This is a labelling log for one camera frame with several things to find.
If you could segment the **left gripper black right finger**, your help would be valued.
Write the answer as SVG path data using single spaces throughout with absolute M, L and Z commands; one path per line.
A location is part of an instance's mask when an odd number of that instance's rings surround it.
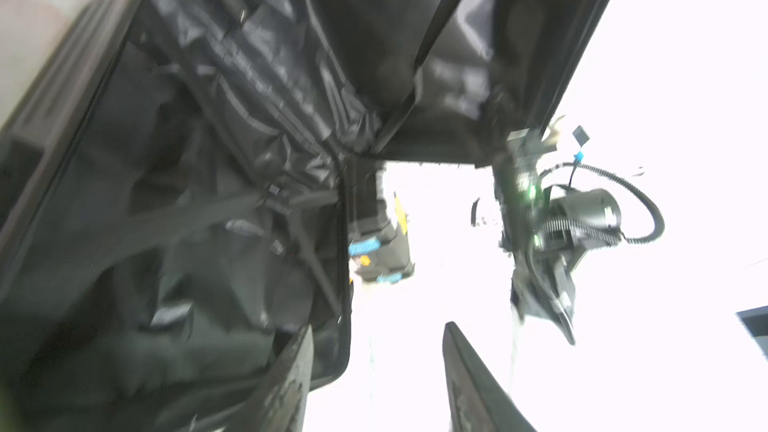
M 442 350 L 452 431 L 535 432 L 455 322 Z

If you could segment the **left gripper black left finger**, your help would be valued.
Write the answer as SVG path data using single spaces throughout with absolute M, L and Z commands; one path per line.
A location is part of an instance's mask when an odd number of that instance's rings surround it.
M 303 428 L 314 358 L 312 327 L 300 329 L 230 421 L 231 431 L 298 432 Z

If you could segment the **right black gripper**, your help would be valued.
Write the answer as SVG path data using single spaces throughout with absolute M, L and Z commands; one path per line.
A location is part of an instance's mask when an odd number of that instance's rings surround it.
M 518 127 L 501 113 L 488 115 L 491 168 L 495 192 L 530 192 L 541 187 L 538 162 L 558 150 L 560 132 L 548 126 Z

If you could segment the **black ribbed hard-shell suitcase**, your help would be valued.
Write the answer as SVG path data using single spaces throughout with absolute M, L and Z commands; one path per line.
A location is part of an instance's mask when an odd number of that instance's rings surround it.
M 231 431 L 307 325 L 338 379 L 358 173 L 544 132 L 608 2 L 86 6 L 1 130 L 2 429 Z

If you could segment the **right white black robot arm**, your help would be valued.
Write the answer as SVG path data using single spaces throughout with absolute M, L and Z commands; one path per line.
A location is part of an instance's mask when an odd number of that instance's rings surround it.
M 663 236 L 666 223 L 661 209 L 640 188 L 611 171 L 586 164 L 581 155 L 539 170 L 539 160 L 556 149 L 556 142 L 530 128 L 512 131 L 494 158 L 492 172 L 503 224 L 501 246 L 515 262 L 511 303 L 520 317 L 550 321 L 574 345 L 573 273 L 584 257 L 622 244 L 651 244 Z M 562 169 L 592 173 L 625 189 L 649 213 L 651 231 L 638 237 L 627 235 L 619 203 L 604 188 L 545 185 L 546 177 Z

